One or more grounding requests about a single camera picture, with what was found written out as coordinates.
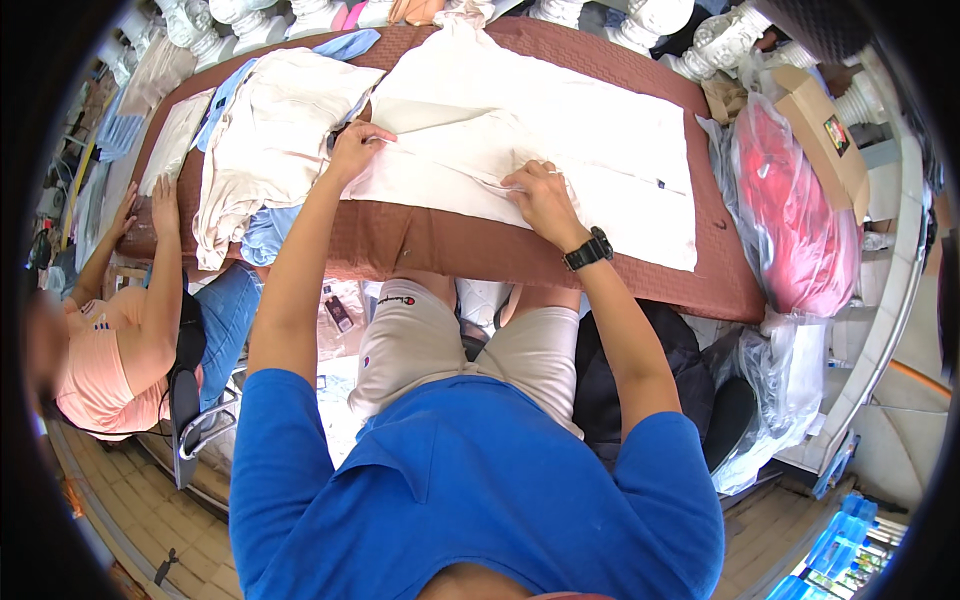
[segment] champion logo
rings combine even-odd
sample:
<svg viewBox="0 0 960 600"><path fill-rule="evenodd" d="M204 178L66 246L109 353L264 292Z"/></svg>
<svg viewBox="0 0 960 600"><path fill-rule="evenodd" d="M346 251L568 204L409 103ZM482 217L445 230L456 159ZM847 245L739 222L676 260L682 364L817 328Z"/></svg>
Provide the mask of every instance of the champion logo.
<svg viewBox="0 0 960 600"><path fill-rule="evenodd" d="M411 297L409 297L409 296L385 296L385 297L381 298L380 301L379 301L376 305L379 306L380 304L382 304L382 303L384 303L384 302L403 302L403 303L406 304L407 306L413 306L415 303L417 303L416 300L414 300L413 298L411 298Z"/></svg>

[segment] pink t-shirt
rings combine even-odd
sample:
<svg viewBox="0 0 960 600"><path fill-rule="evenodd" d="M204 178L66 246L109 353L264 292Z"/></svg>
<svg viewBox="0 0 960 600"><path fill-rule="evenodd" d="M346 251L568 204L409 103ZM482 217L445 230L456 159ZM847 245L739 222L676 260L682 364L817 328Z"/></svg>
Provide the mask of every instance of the pink t-shirt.
<svg viewBox="0 0 960 600"><path fill-rule="evenodd" d="M159 419L170 418L163 396L166 377L134 396L117 347L117 330L141 323L146 297L146 289L131 286L110 300L91 300L80 309L72 298L63 302L70 345L57 404L76 425L104 433L144 431Z"/></svg>

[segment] hand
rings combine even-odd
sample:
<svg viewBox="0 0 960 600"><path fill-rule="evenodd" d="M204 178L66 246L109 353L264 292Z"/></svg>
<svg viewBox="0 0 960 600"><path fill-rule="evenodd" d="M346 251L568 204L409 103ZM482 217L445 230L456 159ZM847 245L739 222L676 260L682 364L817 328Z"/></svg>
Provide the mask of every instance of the hand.
<svg viewBox="0 0 960 600"><path fill-rule="evenodd" d="M127 187L127 194L124 196L123 202L117 206L117 213L113 215L113 223L110 224L110 229L108 230L108 235L113 239L119 240L127 231L130 231L130 227L136 222L136 215L130 214L133 201L136 200L136 187L136 181L131 181L130 186Z"/></svg>
<svg viewBox="0 0 960 600"><path fill-rule="evenodd" d="M505 187L515 184L522 185L523 191L509 191L507 199L519 207L523 220L540 237L564 254L577 250L592 237L577 219L566 194L566 180L552 162L529 160L500 182Z"/></svg>
<svg viewBox="0 0 960 600"><path fill-rule="evenodd" d="M337 143L333 145L330 166L325 174L329 174L336 178L341 185L346 186L363 173L363 170L370 164L373 155L383 150L383 147L386 146L384 139L396 142L395 135L380 129L376 125L364 121L350 123L337 136Z"/></svg>
<svg viewBox="0 0 960 600"><path fill-rule="evenodd" d="M177 207L177 180L165 175L154 184L154 232L156 239L180 237L180 211Z"/></svg>

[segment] right hand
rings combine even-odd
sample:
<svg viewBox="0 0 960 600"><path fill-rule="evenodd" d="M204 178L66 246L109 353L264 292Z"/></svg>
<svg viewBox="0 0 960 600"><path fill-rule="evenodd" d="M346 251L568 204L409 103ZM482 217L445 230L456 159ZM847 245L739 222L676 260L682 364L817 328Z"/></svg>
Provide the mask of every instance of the right hand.
<svg viewBox="0 0 960 600"><path fill-rule="evenodd" d="M156 239L180 237L180 211L177 207L177 180L165 175L156 177L154 184L154 232Z"/></svg>
<svg viewBox="0 0 960 600"><path fill-rule="evenodd" d="M546 241L564 254L584 245L592 234L573 210L566 194L566 180L549 160L540 164L529 160L515 173L508 175L503 186L520 184L523 191L507 192L507 199L520 209L523 220Z"/></svg>

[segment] brown tablecloth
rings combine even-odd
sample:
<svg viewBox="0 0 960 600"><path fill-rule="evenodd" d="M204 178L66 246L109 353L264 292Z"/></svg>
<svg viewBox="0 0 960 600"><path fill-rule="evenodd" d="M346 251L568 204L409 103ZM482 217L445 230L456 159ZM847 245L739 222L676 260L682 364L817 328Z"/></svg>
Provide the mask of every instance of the brown tablecloth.
<svg viewBox="0 0 960 600"><path fill-rule="evenodd" d="M350 63L389 71L404 52L419 46L436 28L388 27L379 31L382 38L370 51ZM683 312L702 317L759 323L763 319L763 297L713 179L707 135L693 116L695 113L709 116L700 86L631 50L546 21L503 17L488 26L487 33L500 46L521 55L549 60L684 107L687 161L696 204L696 272L675 271L620 254L614 258L613 266L639 298L674 304ZM133 169L133 179L139 180L143 174L173 104L219 85L251 57L276 48L313 47L341 34L321 34L262 48L222 62L183 82L157 108ZM583 107L583 110L596 113L598 128L616 127L618 120L631 118L629 114L607 114L602 106ZM191 223L200 204L203 164L204 154L196 149L190 151L177 185L184 254L193 254L197 249ZM151 224L149 201L137 209L137 215L139 224ZM153 228L140 227L121 240L118 251L149 260L155 245ZM229 256L239 257L238 245L231 245ZM565 269L559 251L528 229L428 208L372 201L340 203L327 273L339 278L383 280L394 267L531 285L579 285L577 277Z"/></svg>

